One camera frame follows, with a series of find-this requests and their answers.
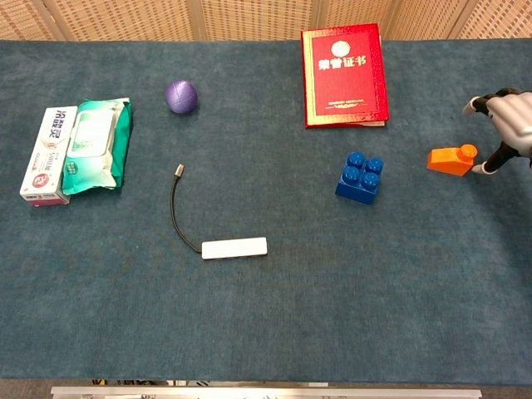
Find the wet wipes package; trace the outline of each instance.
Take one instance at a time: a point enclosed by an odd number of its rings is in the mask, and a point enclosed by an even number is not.
[[[129,98],[81,104],[63,167],[63,193],[120,187],[130,129]]]
[[[67,154],[77,106],[47,108],[27,166],[20,195],[34,206],[68,204],[61,188],[63,161]]]

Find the purple ball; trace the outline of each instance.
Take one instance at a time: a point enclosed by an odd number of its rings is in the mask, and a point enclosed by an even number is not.
[[[172,81],[165,97],[168,107],[177,114],[191,112],[198,105],[198,92],[189,81]]]

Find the woven panel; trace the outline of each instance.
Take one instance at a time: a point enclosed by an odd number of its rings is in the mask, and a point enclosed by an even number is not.
[[[403,1],[388,39],[447,39],[465,3],[465,0]]]
[[[185,0],[45,0],[76,40],[192,40]]]
[[[532,1],[480,0],[458,37],[532,37]]]
[[[392,0],[330,0],[325,23],[340,27],[376,22],[382,30],[391,8]]]
[[[310,0],[201,0],[209,40],[299,39]]]
[[[0,39],[52,40],[52,32],[29,0],[0,2]]]

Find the wicker wall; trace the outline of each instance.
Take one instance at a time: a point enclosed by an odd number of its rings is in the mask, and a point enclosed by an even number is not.
[[[394,40],[532,37],[532,0],[0,0],[8,40],[282,40],[364,22]]]

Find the blue building block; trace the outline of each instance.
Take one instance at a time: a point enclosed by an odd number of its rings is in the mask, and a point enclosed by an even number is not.
[[[381,184],[383,166],[384,162],[380,158],[366,160],[363,153],[352,152],[343,166],[336,194],[364,204],[372,204]]]

